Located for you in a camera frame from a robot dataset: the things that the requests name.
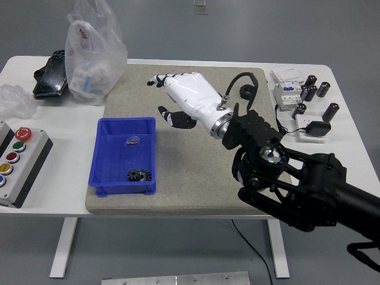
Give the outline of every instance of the black power adapter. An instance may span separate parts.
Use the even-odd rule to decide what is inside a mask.
[[[331,130],[331,125],[329,122],[318,122],[312,121],[309,125],[304,128],[306,134],[313,137],[323,137]]]

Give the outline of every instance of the blue tray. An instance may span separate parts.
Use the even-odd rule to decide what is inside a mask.
[[[151,180],[129,181],[134,169],[148,170]],[[97,124],[96,142],[88,184],[98,197],[109,194],[156,192],[156,119],[102,118]]]

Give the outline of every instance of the table leg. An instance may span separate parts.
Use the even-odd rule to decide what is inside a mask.
[[[289,269],[287,267],[280,221],[277,219],[268,219],[267,222],[272,247],[275,276],[276,278],[289,278]]]
[[[77,220],[78,218],[76,217],[65,218],[54,256],[50,278],[63,278],[65,276],[66,265],[75,233],[75,227],[77,226]]]

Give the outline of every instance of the gray floor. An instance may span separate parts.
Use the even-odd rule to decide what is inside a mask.
[[[110,0],[129,58],[328,65],[373,166],[380,174],[379,1]],[[73,1],[0,0],[0,68],[15,55],[63,49]],[[79,221],[65,279],[48,279],[62,218],[0,217],[1,284],[100,284],[102,278],[249,271],[269,284],[262,261],[229,220]],[[238,227],[268,261],[263,221]],[[379,284],[378,273],[346,252],[365,239],[337,226],[302,233],[282,224],[291,279],[274,284]],[[379,261],[376,252],[371,252]]]

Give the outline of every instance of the black capacitor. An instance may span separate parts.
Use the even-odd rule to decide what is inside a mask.
[[[318,97],[325,97],[327,91],[330,89],[330,83],[329,82],[322,82],[321,86],[319,86],[318,91],[316,92],[316,95]]]
[[[304,101],[306,95],[308,95],[310,88],[309,88],[309,86],[301,86],[301,89],[302,89],[302,91],[301,91],[300,97],[301,97],[301,100]]]
[[[306,111],[306,105],[303,103],[299,103],[298,106],[294,109],[294,112],[292,114],[292,119],[296,119],[296,115],[300,114],[303,115],[304,112]]]
[[[314,85],[316,83],[316,76],[315,75],[309,75],[308,79],[306,79],[305,84],[303,86],[309,86]]]
[[[335,114],[339,110],[339,105],[337,103],[331,103],[329,107],[326,109],[326,112],[322,116],[322,120],[324,122],[330,122]]]
[[[318,91],[318,88],[315,85],[309,85],[308,93],[306,94],[304,101],[310,102],[317,91]]]

